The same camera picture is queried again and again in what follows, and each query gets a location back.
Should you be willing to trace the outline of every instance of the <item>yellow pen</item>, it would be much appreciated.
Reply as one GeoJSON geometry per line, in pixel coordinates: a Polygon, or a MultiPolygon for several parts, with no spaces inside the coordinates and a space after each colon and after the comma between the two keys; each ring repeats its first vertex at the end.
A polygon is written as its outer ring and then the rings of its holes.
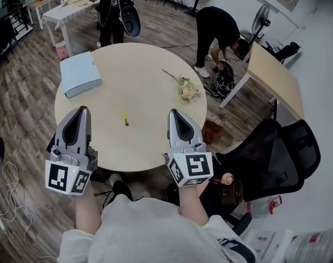
{"type": "Polygon", "coordinates": [[[127,117],[126,117],[125,111],[121,110],[121,113],[122,113],[123,120],[125,121],[125,125],[128,126],[128,121],[127,121],[127,117]]]}

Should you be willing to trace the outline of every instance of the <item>person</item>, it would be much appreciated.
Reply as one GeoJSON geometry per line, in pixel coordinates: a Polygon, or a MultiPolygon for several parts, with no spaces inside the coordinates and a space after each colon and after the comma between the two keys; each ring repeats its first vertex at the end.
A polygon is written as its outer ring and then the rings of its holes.
{"type": "Polygon", "coordinates": [[[120,8],[118,6],[118,0],[100,0],[98,7],[100,13],[100,38],[97,47],[100,48],[111,45],[111,34],[114,44],[123,43],[125,32],[119,18],[120,8]]]}
{"type": "Polygon", "coordinates": [[[180,187],[180,207],[153,198],[132,201],[118,174],[109,178],[114,197],[101,217],[89,182],[75,197],[76,229],[66,231],[58,262],[255,263],[219,215],[208,217],[196,186],[180,187]]]}
{"type": "Polygon", "coordinates": [[[198,32],[198,49],[197,62],[194,70],[200,76],[207,78],[209,73],[205,69],[204,60],[214,60],[219,70],[224,67],[219,61],[219,52],[222,51],[226,61],[226,47],[230,47],[239,55],[246,55],[249,52],[249,43],[240,38],[239,29],[232,16],[222,9],[216,7],[206,7],[199,10],[196,16],[198,32]],[[211,50],[208,55],[210,45],[217,39],[218,44],[211,50]]]}

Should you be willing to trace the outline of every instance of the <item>black and white marker cube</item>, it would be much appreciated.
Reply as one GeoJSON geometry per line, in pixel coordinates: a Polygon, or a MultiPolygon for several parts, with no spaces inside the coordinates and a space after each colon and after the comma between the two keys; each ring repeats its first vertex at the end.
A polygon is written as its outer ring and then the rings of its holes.
{"type": "Polygon", "coordinates": [[[178,187],[195,186],[213,177],[211,153],[173,154],[167,164],[178,187]]]}
{"type": "Polygon", "coordinates": [[[81,196],[91,173],[89,170],[62,161],[46,160],[46,188],[66,195],[81,196]]]}

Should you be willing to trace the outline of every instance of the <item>round table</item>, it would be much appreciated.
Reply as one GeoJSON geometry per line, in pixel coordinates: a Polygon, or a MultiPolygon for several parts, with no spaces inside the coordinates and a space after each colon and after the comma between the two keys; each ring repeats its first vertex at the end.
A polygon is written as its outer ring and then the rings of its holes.
{"type": "Polygon", "coordinates": [[[193,69],[181,58],[159,47],[122,43],[92,52],[102,85],[66,98],[62,85],[55,98],[57,124],[74,108],[85,105],[92,115],[91,146],[98,166],[113,171],[141,171],[165,163],[170,147],[167,116],[171,109],[188,114],[201,128],[207,110],[204,88],[193,69]],[[190,78],[200,96],[183,104],[178,83],[168,74],[190,78]],[[122,117],[125,111],[129,126],[122,117]]]}

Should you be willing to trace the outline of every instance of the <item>hand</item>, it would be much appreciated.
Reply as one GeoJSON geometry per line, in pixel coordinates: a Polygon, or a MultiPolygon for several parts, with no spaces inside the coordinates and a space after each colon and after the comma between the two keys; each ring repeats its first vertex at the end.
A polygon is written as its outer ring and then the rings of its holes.
{"type": "Polygon", "coordinates": [[[216,67],[217,67],[219,70],[223,70],[223,69],[224,69],[222,63],[220,63],[220,62],[219,62],[218,64],[216,64],[216,67]]]}

